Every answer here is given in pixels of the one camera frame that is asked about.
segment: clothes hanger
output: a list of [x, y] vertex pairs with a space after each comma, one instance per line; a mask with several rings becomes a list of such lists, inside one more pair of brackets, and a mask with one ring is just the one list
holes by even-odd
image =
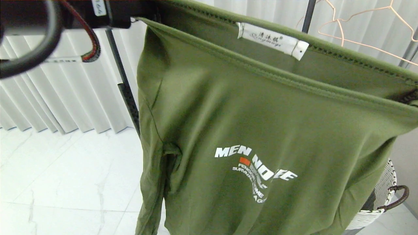
[[[358, 45], [361, 45], [361, 46], [367, 46], [367, 47], [370, 47], [370, 48], [373, 48], [373, 49], [375, 49], [375, 50], [378, 50], [378, 51], [381, 51], [381, 52], [383, 52], [383, 53], [386, 53], [386, 54], [388, 54], [388, 55], [391, 55], [391, 56], [394, 56], [394, 57], [396, 57], [396, 58], [398, 58], [398, 59], [400, 59], [400, 60], [402, 60], [402, 61], [405, 61], [405, 62], [407, 62], [407, 63], [410, 63], [410, 64], [412, 64], [412, 65], [415, 65], [415, 66], [418, 66], [418, 64], [417, 63], [414, 63], [414, 62], [412, 62], [412, 61], [409, 61], [409, 60], [407, 60], [407, 59], [405, 59], [405, 58], [402, 58], [402, 57], [400, 57], [400, 56], [397, 56], [397, 55], [395, 55], [395, 54], [392, 54], [392, 53], [390, 53], [390, 52], [387, 52], [387, 51], [384, 51], [384, 50], [382, 50], [382, 49], [380, 49], [380, 48], [377, 48], [377, 47], [374, 47], [374, 46], [371, 46], [371, 45], [367, 45], [367, 44], [363, 44], [363, 43], [359, 43], [359, 42], [356, 42], [356, 41], [352, 41], [352, 40], [349, 40], [349, 39], [346, 39], [345, 38], [345, 36], [344, 36], [344, 30], [343, 30], [343, 27], [342, 27], [342, 24], [341, 24], [341, 22], [343, 21], [343, 22], [348, 22], [348, 21], [350, 21], [354, 16], [357, 16], [357, 15], [360, 15], [360, 14], [363, 14], [363, 13], [366, 13], [366, 12], [372, 12], [372, 11], [377, 11], [377, 10], [384, 10], [384, 9], [390, 9], [395, 15], [396, 15], [396, 17], [399, 19], [399, 20], [401, 20], [402, 21], [402, 23], [404, 23], [410, 30], [411, 30], [411, 41], [413, 41], [413, 42], [418, 42], [418, 40], [417, 39], [414, 39], [414, 29], [399, 15], [399, 13], [393, 8], [393, 1], [394, 0], [391, 0], [391, 2], [390, 2], [390, 5], [389, 6], [386, 6], [386, 7], [381, 7], [381, 8], [374, 8], [374, 9], [370, 9], [370, 10], [364, 10], [364, 11], [362, 11], [362, 12], [359, 12], [359, 13], [356, 13], [356, 14], [353, 14], [353, 15], [351, 15], [347, 20], [345, 20], [345, 19], [342, 19], [342, 18], [335, 18], [335, 14], [336, 14], [336, 8], [332, 5], [332, 3], [329, 1], [329, 0], [325, 0], [326, 1], [326, 3], [332, 8], [332, 10], [333, 10], [333, 16], [332, 16], [332, 20], [331, 21], [329, 21], [329, 22], [326, 22], [325, 24], [323, 24], [323, 25], [321, 25], [320, 27], [319, 27], [319, 29], [318, 29], [318, 33], [319, 34], [321, 34], [321, 35], [325, 35], [325, 36], [329, 36], [329, 37], [332, 37], [332, 38], [336, 38], [336, 39], [340, 39], [341, 40], [341, 46], [344, 46], [344, 42], [345, 41], [347, 41], [347, 42], [351, 42], [351, 43], [355, 43], [355, 44], [358, 44]], [[298, 21], [298, 24], [296, 25], [296, 27], [298, 27], [298, 25], [299, 25], [299, 23], [302, 21], [302, 19], [304, 19], [305, 17], [302, 17], [299, 21]], [[328, 25], [328, 24], [330, 24], [330, 23], [334, 23], [334, 22], [337, 22], [338, 23], [338, 26], [339, 26], [339, 29], [340, 29], [340, 32], [341, 32], [341, 37], [337, 37], [337, 36], [333, 36], [333, 35], [329, 35], [329, 34], [326, 34], [326, 33], [323, 33], [323, 32], [321, 32], [321, 29], [325, 26], [325, 25]]]

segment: vertical blind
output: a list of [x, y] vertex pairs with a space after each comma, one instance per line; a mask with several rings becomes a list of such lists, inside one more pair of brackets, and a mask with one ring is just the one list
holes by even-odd
[[[308, 0], [200, 0], [208, 5], [234, 13], [275, 22], [297, 30], [302, 29]], [[390, 0], [331, 0], [336, 18], [378, 7], [389, 6]], [[395, 0], [393, 8], [409, 25], [418, 28], [418, 1]], [[318, 29], [331, 21], [333, 10], [320, 1], [315, 7], [309, 34], [341, 44], [341, 40], [324, 36]], [[411, 30], [389, 9], [364, 13], [343, 22], [345, 38], [378, 47], [398, 56], [413, 55], [416, 43]], [[146, 25], [132, 24], [130, 29], [115, 29], [114, 36], [125, 72], [138, 105], [136, 66], [144, 45]], [[341, 37], [337, 23], [324, 26], [323, 33]], [[117, 84], [122, 81], [105, 31], [97, 29], [102, 54], [96, 62], [83, 64], [42, 64], [12, 79], [0, 81], [0, 128], [19, 130], [34, 128], [68, 133], [76, 129], [98, 133], [115, 132], [133, 127]], [[43, 36], [6, 36], [0, 47], [0, 58], [13, 59], [36, 47]], [[400, 59], [383, 52], [345, 42], [344, 47], [399, 65]], [[53, 56], [81, 55], [91, 49], [83, 30], [65, 31]]]

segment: basket handle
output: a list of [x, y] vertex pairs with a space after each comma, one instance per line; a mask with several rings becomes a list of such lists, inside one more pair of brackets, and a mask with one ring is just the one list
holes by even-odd
[[404, 201], [406, 201], [406, 199], [409, 197], [409, 188], [408, 188], [408, 186], [406, 186], [406, 185], [395, 185], [395, 186], [392, 186], [392, 187], [388, 188], [388, 190], [390, 190], [390, 191], [394, 190], [395, 192], [398, 191], [398, 190], [400, 190], [400, 189], [403, 189], [404, 190], [403, 191], [403, 195], [402, 195], [402, 197], [400, 197], [400, 199], [398, 199], [397, 201], [395, 201], [395, 202], [393, 202], [393, 203], [391, 203], [391, 204], [389, 204], [387, 206], [378, 207], [377, 209], [385, 209], [385, 212], [386, 212], [386, 211], [388, 211], [390, 209], [393, 209], [393, 208], [399, 206]]

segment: wicker basket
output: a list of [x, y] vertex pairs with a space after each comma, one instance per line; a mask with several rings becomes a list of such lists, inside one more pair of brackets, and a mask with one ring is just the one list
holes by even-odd
[[[409, 196], [409, 189], [405, 185], [396, 185], [396, 172], [392, 161], [389, 159], [386, 168], [372, 194], [363, 208], [351, 221], [347, 230], [360, 229], [368, 226], [384, 212], [402, 204]], [[393, 195], [397, 190], [404, 189], [403, 196], [390, 204]]]

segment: orange rectangle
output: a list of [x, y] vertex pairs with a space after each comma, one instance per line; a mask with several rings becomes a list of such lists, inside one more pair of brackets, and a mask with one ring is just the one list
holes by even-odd
[[246, 158], [240, 157], [240, 163], [246, 165], [246, 166], [250, 166], [250, 161]]

